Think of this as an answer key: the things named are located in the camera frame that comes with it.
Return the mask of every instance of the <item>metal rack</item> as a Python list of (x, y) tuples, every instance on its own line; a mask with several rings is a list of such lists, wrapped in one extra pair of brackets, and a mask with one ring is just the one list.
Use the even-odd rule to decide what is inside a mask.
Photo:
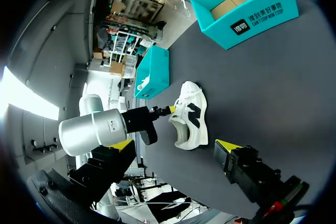
[[(116, 46), (117, 41), (118, 41), (118, 35), (119, 35), (119, 34), (125, 34), (125, 35), (126, 35), (126, 38), (125, 38), (125, 41), (124, 41), (124, 43), (123, 43), (123, 46), (122, 46), (122, 50), (121, 50), (121, 51), (117, 51), (117, 50), (115, 49), (115, 46)], [(127, 44), (127, 40), (129, 39), (130, 36), (136, 37), (136, 39), (135, 39), (135, 43), (134, 43), (134, 45), (132, 46), (131, 52), (130, 52), (130, 53), (127, 53), (127, 52), (124, 52), (124, 50), (125, 50), (125, 47), (126, 47), (126, 44)], [(127, 32), (125, 32), (125, 31), (118, 31), (118, 32), (117, 32), (117, 35), (116, 35), (116, 37), (115, 37), (114, 44), (113, 44), (113, 51), (110, 51), (110, 53), (112, 53), (112, 54), (116, 54), (116, 55), (120, 55), (120, 57), (119, 57), (119, 61), (118, 61), (118, 62), (121, 62), (121, 60), (122, 60), (122, 58), (123, 58), (124, 55), (133, 55), (133, 53), (134, 53), (134, 49), (135, 49), (135, 47), (136, 47), (136, 45), (137, 45), (137, 43), (139, 42), (140, 39), (141, 39), (141, 36), (139, 36), (139, 35), (131, 34), (131, 33), (127, 33)]]

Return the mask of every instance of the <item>bright window light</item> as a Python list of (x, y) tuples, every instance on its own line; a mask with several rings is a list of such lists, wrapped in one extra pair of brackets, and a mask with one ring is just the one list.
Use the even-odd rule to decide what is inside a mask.
[(8, 102), (7, 99), (5, 99), (4, 97), (4, 90), (2, 87), (2, 83), (0, 82), (0, 118), (2, 118), (4, 116), (4, 114), (7, 111), (8, 108)]
[(59, 108), (32, 92), (5, 67), (0, 92), (4, 102), (32, 114), (58, 120)]
[(84, 88), (83, 88), (83, 93), (82, 93), (82, 97), (84, 96), (84, 95), (86, 95), (86, 90), (88, 89), (88, 85), (87, 85), (87, 83), (84, 83)]

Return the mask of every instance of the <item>shoe sole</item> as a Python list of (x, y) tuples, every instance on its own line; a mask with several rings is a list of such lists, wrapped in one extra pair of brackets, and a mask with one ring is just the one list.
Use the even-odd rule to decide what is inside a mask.
[(208, 144), (208, 129), (206, 127), (206, 124), (205, 124), (205, 111), (206, 111), (206, 107), (207, 107), (207, 102), (206, 102), (206, 99), (205, 99), (205, 95), (203, 92), (200, 93), (201, 94), (201, 99), (202, 99), (202, 107), (201, 107), (201, 116), (199, 117), (199, 124), (200, 124), (200, 127), (199, 127), (199, 130), (201, 131), (202, 135), (200, 137), (200, 144), (201, 145), (207, 145)]

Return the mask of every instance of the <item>black logo on box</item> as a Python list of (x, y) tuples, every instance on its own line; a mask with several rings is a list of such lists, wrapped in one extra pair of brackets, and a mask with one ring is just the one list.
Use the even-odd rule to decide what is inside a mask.
[(240, 21), (237, 21), (236, 23), (234, 23), (230, 27), (236, 33), (236, 35), (241, 35), (244, 32), (250, 30), (250, 27), (248, 26), (247, 22), (244, 19), (241, 19)]

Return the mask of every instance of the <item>wall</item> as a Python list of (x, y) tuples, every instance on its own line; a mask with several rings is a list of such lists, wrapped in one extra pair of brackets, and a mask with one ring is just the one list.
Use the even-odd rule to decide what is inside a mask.
[(24, 180), (37, 170), (52, 166), (66, 154), (61, 148), (42, 154), (33, 151), (30, 142), (34, 139), (38, 146), (54, 143), (59, 122), (76, 114), (73, 111), (67, 113), (68, 110), (63, 108), (72, 107), (72, 104), (78, 107), (80, 96), (76, 91), (82, 93), (86, 80), (85, 68), (82, 70), (85, 77), (76, 83), (70, 82), (70, 75), (77, 76), (76, 64), (85, 64), (89, 60), (87, 20), (90, 3), (91, 0), (35, 0), (26, 18), (20, 20), (22, 24), (16, 38), (24, 33), (9, 55), (7, 66), (22, 83), (60, 108), (58, 121), (11, 105), (8, 108), (5, 122), (8, 146), (16, 156)]

